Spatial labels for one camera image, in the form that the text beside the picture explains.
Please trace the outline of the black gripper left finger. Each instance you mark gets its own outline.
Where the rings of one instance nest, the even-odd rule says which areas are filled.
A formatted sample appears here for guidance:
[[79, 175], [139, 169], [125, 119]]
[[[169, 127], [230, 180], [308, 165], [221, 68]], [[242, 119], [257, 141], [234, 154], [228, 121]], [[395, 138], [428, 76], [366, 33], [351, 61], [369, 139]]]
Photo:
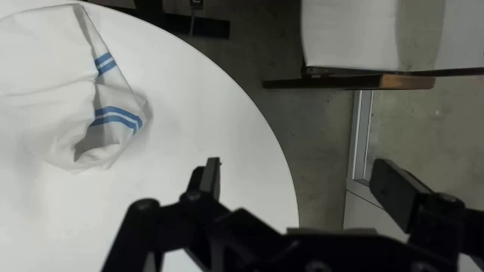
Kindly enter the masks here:
[[201, 197], [210, 197], [218, 201], [221, 195], [221, 160], [209, 157], [204, 166], [197, 166], [192, 171], [186, 191], [181, 194], [181, 201], [195, 201]]

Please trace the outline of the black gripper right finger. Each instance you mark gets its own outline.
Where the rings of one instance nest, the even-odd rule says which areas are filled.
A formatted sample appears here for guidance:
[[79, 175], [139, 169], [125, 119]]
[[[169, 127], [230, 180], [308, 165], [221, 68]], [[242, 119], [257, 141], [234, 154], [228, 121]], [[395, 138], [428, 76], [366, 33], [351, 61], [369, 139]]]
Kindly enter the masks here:
[[463, 237], [464, 204], [455, 197], [434, 192], [392, 160], [374, 162], [369, 189], [411, 240]]

